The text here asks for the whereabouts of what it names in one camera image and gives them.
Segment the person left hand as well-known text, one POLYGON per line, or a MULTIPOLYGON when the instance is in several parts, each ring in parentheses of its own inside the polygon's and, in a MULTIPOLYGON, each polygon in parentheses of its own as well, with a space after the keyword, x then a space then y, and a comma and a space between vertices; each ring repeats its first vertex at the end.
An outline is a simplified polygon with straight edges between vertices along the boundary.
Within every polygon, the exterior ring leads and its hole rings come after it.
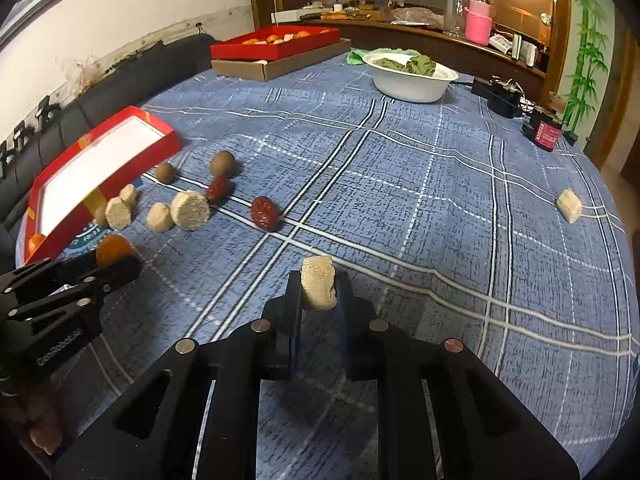
POLYGON ((58 392, 50 379, 1 393, 1 426, 35 452, 53 456, 61 448, 65 424, 58 392))

